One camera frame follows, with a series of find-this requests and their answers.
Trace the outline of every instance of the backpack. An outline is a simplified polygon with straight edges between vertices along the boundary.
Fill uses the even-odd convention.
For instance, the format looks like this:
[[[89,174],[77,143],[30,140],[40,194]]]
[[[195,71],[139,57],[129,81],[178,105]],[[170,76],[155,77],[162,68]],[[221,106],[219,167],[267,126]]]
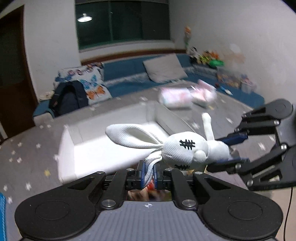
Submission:
[[[63,82],[58,85],[49,101],[49,108],[55,117],[88,106],[88,99],[83,85],[78,81]]]

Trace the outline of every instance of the door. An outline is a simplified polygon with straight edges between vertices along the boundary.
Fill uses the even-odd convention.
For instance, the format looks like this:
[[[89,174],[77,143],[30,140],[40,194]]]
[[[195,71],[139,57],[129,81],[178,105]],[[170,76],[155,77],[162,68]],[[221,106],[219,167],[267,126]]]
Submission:
[[[0,19],[0,123],[8,137],[34,126],[37,99],[23,38],[23,6]]]

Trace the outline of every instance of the orange butterfly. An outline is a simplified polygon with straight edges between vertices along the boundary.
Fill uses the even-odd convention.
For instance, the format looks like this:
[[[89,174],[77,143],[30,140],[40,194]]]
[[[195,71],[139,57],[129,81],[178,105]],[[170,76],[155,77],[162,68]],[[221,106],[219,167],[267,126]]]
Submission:
[[[87,96],[91,99],[94,100],[97,97],[99,97],[99,95],[104,95],[106,92],[104,91],[104,88],[100,85],[98,88],[91,90],[91,91],[87,91],[86,94]]]

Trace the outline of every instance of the stuffed bunny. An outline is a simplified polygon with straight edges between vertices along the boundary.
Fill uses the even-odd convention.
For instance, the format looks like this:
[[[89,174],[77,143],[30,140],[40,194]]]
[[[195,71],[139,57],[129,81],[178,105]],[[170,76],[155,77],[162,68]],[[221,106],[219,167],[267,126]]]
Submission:
[[[180,170],[199,169],[218,160],[228,160],[229,147],[216,141],[208,113],[202,114],[206,139],[195,132],[182,132],[169,136],[164,142],[139,124],[115,124],[106,128],[106,135],[116,144],[137,148],[155,149],[145,159],[146,187],[153,177],[153,165],[161,160]]]

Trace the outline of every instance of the yellow star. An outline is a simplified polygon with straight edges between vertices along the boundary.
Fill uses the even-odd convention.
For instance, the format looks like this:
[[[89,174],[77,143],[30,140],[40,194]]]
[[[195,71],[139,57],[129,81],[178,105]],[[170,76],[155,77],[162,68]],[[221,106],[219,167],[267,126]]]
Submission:
[[[50,172],[49,172],[49,170],[45,170],[45,171],[44,171],[44,175],[47,176],[47,177],[49,177],[49,176],[50,176]]]

